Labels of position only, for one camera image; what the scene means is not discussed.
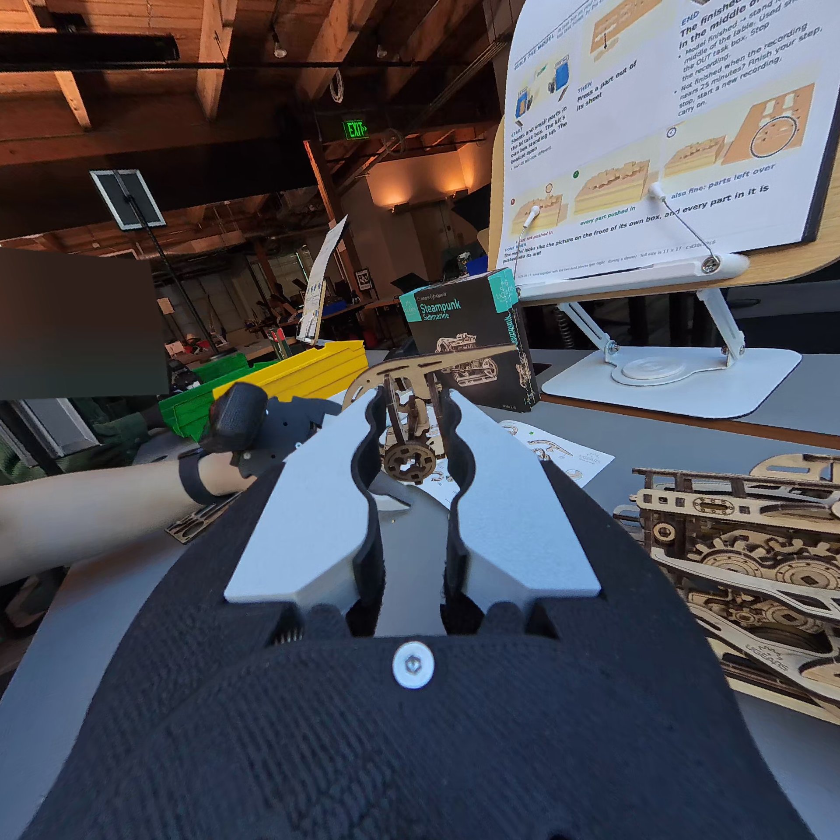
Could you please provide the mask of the white paper on stand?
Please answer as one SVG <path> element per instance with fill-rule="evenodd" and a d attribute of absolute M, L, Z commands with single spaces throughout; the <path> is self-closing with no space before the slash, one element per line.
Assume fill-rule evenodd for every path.
<path fill-rule="evenodd" d="M 322 309 L 326 294 L 325 274 L 330 258 L 337 248 L 342 236 L 348 215 L 344 215 L 326 234 L 320 251 L 315 258 L 309 276 L 303 308 L 297 327 L 297 341 L 314 348 L 319 342 Z"/>

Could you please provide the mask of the large wooden model assembly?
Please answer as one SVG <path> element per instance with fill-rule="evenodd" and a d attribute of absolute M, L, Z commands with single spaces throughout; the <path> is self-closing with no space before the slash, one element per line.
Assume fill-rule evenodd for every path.
<path fill-rule="evenodd" d="M 746 475 L 635 469 L 613 516 L 696 618 L 731 688 L 839 722 L 839 457 Z"/>

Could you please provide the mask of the white assembly booklet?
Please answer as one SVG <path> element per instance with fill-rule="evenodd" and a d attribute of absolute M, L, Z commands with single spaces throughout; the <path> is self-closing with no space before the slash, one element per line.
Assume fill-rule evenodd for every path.
<path fill-rule="evenodd" d="M 497 425 L 504 428 L 541 461 L 554 463 L 581 487 L 614 460 L 612 455 L 576 444 L 522 421 L 502 419 L 497 421 Z M 434 451 L 437 460 L 435 468 L 423 481 L 418 482 L 418 485 L 421 490 L 449 509 L 459 488 L 449 474 L 448 461 L 444 456 L 443 442 L 434 413 L 429 414 L 429 429 L 426 435 L 427 446 Z"/>

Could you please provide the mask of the round wooden wheel part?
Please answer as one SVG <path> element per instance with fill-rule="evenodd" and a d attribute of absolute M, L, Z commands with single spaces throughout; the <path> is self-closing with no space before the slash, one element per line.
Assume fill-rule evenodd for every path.
<path fill-rule="evenodd" d="M 405 484 L 421 485 L 435 472 L 436 466 L 434 451 L 418 442 L 394 444 L 382 457 L 382 467 L 386 474 Z"/>

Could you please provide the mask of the small wooden model assembly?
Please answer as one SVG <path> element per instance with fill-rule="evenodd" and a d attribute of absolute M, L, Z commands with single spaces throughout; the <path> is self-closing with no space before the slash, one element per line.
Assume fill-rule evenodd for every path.
<path fill-rule="evenodd" d="M 439 401 L 442 387 L 438 385 L 436 374 L 459 364 L 478 362 L 516 349 L 510 343 L 384 361 L 361 373 L 350 384 L 343 397 L 342 409 L 347 409 L 369 390 L 382 387 L 395 444 L 418 442 L 427 445 L 427 404 L 434 407 L 437 418 L 443 415 Z"/>

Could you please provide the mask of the green plastic bin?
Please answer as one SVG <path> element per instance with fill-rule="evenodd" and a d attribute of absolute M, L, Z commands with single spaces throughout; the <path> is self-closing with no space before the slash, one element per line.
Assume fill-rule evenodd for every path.
<path fill-rule="evenodd" d="M 250 364 L 243 353 L 226 355 L 194 370 L 171 359 L 171 394 L 159 402 L 164 423 L 183 438 L 198 442 L 208 422 L 214 389 L 271 366 L 271 360 Z"/>

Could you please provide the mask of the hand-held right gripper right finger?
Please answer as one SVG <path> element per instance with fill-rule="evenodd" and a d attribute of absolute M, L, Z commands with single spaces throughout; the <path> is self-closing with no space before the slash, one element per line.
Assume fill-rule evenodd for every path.
<path fill-rule="evenodd" d="M 444 630 L 474 634 L 491 607 L 529 618 L 538 601 L 596 597 L 602 587 L 541 461 L 460 393 L 440 398 L 438 424 L 458 491 L 448 514 Z"/>

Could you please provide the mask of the person's left forearm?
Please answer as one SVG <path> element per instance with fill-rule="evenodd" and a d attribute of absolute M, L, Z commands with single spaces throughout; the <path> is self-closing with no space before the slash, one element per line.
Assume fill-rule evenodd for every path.
<path fill-rule="evenodd" d="M 72 565 L 197 510 L 173 461 L 1 488 L 1 583 Z"/>

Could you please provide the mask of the rectangular light panel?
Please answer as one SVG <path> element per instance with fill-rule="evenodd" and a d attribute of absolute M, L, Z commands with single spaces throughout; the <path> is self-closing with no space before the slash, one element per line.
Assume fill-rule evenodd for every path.
<path fill-rule="evenodd" d="M 139 170 L 90 170 L 89 175 L 121 231 L 167 225 Z"/>

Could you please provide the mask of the wooden parts sheet oblong cutouts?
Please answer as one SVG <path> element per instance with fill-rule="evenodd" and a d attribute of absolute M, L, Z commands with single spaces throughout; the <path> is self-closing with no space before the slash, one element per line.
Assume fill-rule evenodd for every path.
<path fill-rule="evenodd" d="M 219 502 L 204 506 L 194 513 L 175 521 L 173 524 L 165 528 L 164 531 L 178 543 L 188 544 L 197 539 L 201 534 L 208 530 L 215 521 L 221 518 L 225 514 L 226 510 L 229 509 L 234 501 L 241 495 L 241 492 L 234 493 L 230 497 L 226 497 Z"/>

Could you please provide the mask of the book stand with white base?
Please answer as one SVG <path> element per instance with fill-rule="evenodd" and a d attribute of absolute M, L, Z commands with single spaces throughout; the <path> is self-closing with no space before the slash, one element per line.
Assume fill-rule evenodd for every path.
<path fill-rule="evenodd" d="M 822 219 L 811 243 L 755 250 L 751 255 L 689 257 L 641 269 L 526 287 L 524 305 L 549 303 L 569 317 L 595 352 L 541 384 L 544 397 L 562 397 L 699 419 L 742 417 L 758 408 L 793 372 L 802 356 L 792 350 L 749 349 L 722 290 L 795 279 L 838 261 L 839 169 L 835 161 Z M 618 345 L 582 303 L 690 291 L 720 333 L 721 347 Z"/>

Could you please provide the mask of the yellow plastic bin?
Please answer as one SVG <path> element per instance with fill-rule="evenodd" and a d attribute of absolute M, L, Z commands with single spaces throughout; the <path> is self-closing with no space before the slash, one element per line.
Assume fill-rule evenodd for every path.
<path fill-rule="evenodd" d="M 328 398 L 345 392 L 368 367 L 363 341 L 328 342 L 321 348 L 305 350 L 217 386 L 213 389 L 213 399 L 220 398 L 239 382 L 256 385 L 280 402 L 288 402 L 293 397 Z"/>

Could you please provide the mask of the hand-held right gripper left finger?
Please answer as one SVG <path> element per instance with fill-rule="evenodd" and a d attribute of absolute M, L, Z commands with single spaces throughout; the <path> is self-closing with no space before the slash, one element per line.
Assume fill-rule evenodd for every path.
<path fill-rule="evenodd" d="M 380 474 L 384 389 L 363 394 L 300 444 L 277 482 L 224 591 L 228 603 L 284 602 L 300 613 L 336 607 L 354 636 L 371 636 L 385 563 L 370 487 Z"/>

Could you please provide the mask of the black teal model kit box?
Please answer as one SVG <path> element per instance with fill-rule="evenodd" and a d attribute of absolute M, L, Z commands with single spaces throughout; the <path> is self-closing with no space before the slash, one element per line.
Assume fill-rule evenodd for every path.
<path fill-rule="evenodd" d="M 527 413 L 539 388 L 515 275 L 509 267 L 413 290 L 400 298 L 420 354 L 514 344 L 515 352 L 457 363 L 438 373 L 444 388 L 475 404 Z"/>

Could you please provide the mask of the printed instruction sheet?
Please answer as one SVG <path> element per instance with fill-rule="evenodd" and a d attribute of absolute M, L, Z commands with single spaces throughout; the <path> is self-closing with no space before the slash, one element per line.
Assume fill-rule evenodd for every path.
<path fill-rule="evenodd" d="M 500 263 L 526 286 L 812 242 L 838 36 L 838 1 L 525 2 Z"/>

